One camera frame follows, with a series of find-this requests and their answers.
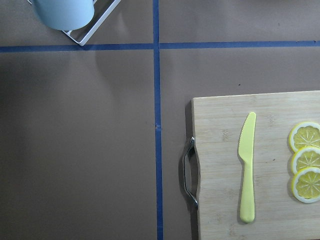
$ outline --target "metal handle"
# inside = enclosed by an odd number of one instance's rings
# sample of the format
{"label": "metal handle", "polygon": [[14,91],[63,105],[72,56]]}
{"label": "metal handle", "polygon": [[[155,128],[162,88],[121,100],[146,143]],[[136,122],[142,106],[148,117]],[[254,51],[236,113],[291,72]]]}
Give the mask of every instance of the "metal handle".
{"label": "metal handle", "polygon": [[185,152],[184,157],[183,157],[183,185],[184,185],[184,190],[185,192],[192,198],[192,201],[195,205],[195,208],[198,209],[198,200],[195,196],[192,195],[192,193],[189,191],[186,183],[186,158],[188,153],[195,147],[195,138],[192,136],[189,142],[189,147],[188,150]]}

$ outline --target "knife handle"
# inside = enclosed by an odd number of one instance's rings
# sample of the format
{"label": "knife handle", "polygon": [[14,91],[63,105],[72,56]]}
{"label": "knife handle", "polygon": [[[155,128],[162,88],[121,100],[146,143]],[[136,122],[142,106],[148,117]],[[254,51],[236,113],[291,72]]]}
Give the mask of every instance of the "knife handle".
{"label": "knife handle", "polygon": [[244,164],[240,219],[245,223],[251,223],[255,219],[255,197],[252,164]]}

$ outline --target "blue painter's tape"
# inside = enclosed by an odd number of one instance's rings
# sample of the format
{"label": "blue painter's tape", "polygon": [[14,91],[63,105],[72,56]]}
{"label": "blue painter's tape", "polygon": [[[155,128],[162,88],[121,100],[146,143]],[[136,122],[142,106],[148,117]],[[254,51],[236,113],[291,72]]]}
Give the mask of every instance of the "blue painter's tape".
{"label": "blue painter's tape", "polygon": [[320,47],[320,41],[227,41],[159,43],[160,49],[228,49],[271,47]]}
{"label": "blue painter's tape", "polygon": [[152,50],[153,43],[128,44],[87,44],[45,45],[45,46],[1,46],[0,53],[62,52],[62,51],[101,51],[101,50]]}
{"label": "blue painter's tape", "polygon": [[157,240],[164,239],[163,184],[161,145],[161,84],[159,49],[159,0],[153,0],[153,71],[154,71],[154,121],[155,121],[155,177],[156,177],[156,234]]}

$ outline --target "yellow plastic knife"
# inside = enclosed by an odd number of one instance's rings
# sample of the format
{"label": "yellow plastic knife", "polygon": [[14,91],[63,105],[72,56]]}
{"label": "yellow plastic knife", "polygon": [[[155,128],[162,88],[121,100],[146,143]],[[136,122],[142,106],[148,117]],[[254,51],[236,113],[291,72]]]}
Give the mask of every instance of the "yellow plastic knife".
{"label": "yellow plastic knife", "polygon": [[242,127],[238,153],[244,162],[243,183],[240,203],[240,219],[251,223],[255,219],[255,197],[253,181],[253,156],[256,113],[250,112]]}

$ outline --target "table surface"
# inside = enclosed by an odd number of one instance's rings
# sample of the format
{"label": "table surface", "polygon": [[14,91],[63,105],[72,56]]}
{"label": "table surface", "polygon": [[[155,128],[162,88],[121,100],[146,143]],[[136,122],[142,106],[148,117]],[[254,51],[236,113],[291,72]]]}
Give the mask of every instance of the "table surface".
{"label": "table surface", "polygon": [[320,90],[319,12],[122,0],[79,47],[4,0],[0,238],[198,239],[181,171],[191,99]]}

